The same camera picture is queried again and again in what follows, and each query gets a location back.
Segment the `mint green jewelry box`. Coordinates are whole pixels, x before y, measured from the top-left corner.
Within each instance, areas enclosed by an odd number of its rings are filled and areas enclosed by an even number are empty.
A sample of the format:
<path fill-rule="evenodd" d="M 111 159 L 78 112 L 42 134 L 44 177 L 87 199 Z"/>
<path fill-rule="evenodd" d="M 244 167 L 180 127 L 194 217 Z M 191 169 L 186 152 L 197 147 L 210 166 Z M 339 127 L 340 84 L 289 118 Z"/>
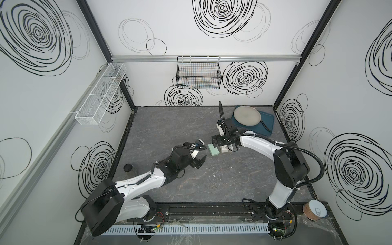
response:
<path fill-rule="evenodd" d="M 208 148 L 208 150 L 209 150 L 209 152 L 210 152 L 210 155 L 211 155 L 212 157 L 213 157 L 213 156 L 217 156 L 217 155 L 220 154 L 219 149 L 216 148 L 216 147 L 214 147 L 213 144 L 208 144 L 208 145 L 207 145 L 207 148 Z"/>

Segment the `white box base black insert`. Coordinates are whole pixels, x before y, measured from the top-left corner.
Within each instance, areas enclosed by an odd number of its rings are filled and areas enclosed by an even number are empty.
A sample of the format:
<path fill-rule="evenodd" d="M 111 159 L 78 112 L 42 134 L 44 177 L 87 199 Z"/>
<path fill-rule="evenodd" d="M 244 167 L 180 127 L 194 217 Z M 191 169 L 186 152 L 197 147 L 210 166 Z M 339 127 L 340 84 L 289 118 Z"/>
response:
<path fill-rule="evenodd" d="M 220 146 L 220 150 L 221 153 L 228 153 L 230 151 L 228 146 Z"/>

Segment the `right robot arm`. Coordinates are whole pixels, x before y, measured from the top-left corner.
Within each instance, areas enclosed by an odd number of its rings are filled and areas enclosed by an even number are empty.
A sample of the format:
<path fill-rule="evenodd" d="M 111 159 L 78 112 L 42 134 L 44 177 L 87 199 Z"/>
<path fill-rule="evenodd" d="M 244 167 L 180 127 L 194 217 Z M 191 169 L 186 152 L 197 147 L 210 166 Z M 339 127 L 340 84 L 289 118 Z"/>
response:
<path fill-rule="evenodd" d="M 239 130 L 229 118 L 218 120 L 216 126 L 219 134 L 212 137 L 215 147 L 241 146 L 273 161 L 277 183 L 264 204 L 265 215 L 271 220 L 281 216 L 297 189 L 319 181 L 325 174 L 321 159 L 311 151 L 299 148 L 293 142 L 281 143 L 252 131 Z M 304 179 L 310 172 L 310 167 L 304 154 L 315 159 L 320 166 L 318 175 L 308 181 Z"/>

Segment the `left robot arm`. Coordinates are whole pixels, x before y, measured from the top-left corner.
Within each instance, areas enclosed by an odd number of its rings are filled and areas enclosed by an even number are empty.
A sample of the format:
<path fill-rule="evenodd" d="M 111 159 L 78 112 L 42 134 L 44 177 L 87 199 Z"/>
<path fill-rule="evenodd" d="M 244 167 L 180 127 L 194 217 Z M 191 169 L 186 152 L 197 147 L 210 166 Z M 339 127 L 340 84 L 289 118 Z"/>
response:
<path fill-rule="evenodd" d="M 199 141 L 174 146 L 171 154 L 153 163 L 149 172 L 127 180 L 101 182 L 80 207 L 91 235 L 100 236 L 128 219 L 153 219 L 156 204 L 146 193 L 173 182 L 188 166 L 199 169 L 206 157 L 199 159 L 197 155 L 205 150 L 207 146 Z"/>

